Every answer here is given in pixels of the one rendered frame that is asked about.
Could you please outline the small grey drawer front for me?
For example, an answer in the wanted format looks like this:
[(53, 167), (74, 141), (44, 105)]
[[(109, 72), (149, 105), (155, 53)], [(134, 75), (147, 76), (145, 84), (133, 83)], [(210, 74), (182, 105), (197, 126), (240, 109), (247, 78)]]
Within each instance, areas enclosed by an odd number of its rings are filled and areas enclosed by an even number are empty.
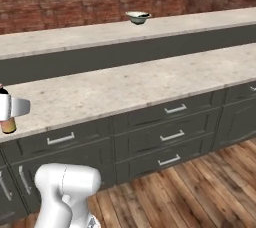
[(256, 87), (256, 81), (228, 88), (225, 103), (230, 104), (256, 97), (256, 92), (252, 92), (250, 86)]

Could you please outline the white bowl with ice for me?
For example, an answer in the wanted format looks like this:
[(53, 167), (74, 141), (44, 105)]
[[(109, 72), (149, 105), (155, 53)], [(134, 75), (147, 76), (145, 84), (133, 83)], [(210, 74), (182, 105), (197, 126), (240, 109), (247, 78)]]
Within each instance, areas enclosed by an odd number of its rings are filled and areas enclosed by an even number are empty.
[(130, 21), (136, 25), (144, 24), (146, 20), (151, 17), (150, 13), (142, 11), (128, 11), (126, 15), (129, 17)]

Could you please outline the wide grey drawer front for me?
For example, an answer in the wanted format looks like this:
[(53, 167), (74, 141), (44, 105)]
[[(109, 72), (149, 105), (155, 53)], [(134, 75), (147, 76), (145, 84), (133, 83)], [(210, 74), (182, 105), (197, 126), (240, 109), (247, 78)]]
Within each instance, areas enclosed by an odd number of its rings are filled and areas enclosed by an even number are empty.
[[(68, 136), (71, 132), (74, 132), (75, 139), (54, 145), (47, 144), (47, 138), (57, 139)], [(109, 123), (107, 119), (101, 119), (17, 139), (12, 146), (12, 157), (15, 162), (25, 161), (105, 139), (111, 142)]]

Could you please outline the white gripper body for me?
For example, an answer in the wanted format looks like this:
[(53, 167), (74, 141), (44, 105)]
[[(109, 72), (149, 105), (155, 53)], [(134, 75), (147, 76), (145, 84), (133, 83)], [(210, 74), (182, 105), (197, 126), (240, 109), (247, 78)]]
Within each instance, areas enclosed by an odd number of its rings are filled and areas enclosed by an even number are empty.
[(30, 112), (30, 101), (26, 99), (11, 98), (11, 116), (19, 117), (27, 115)]

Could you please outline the brown bottle with dark cap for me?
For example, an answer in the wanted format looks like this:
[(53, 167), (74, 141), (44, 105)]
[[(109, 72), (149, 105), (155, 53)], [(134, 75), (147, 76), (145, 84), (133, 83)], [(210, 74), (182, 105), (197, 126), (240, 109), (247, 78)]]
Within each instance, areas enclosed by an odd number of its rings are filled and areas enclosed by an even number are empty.
[[(7, 94), (8, 91), (3, 88), (3, 85), (0, 84), (0, 94)], [(10, 118), (7, 121), (0, 122), (2, 132), (4, 134), (11, 134), (16, 131), (16, 123), (14, 118)]]

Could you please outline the grey cupboard door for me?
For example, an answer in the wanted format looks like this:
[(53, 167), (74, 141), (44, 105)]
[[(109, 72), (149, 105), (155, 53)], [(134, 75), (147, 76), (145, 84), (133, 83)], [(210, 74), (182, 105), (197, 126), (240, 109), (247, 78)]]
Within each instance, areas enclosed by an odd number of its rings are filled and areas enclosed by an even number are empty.
[[(30, 213), (39, 210), (41, 204), (40, 193), (34, 184), (34, 176), (37, 169), (48, 163), (85, 165), (99, 170), (102, 179), (102, 188), (107, 188), (115, 183), (112, 144), (109, 139), (94, 142), (88, 145), (76, 146), (65, 150), (43, 155), (42, 157), (30, 158), (12, 164), (14, 176), (20, 187), (21, 194)], [(18, 168), (22, 165), (25, 177), (32, 187), (31, 194), (28, 195), (20, 179)]]
[(5, 171), (9, 175), (10, 187), (12, 190), (12, 200), (9, 201), (0, 187), (0, 225), (11, 223), (27, 216), (26, 208), (18, 193), (15, 183), (7, 169), (7, 166), (0, 166), (0, 170)]
[(213, 150), (256, 137), (256, 98), (223, 107)]

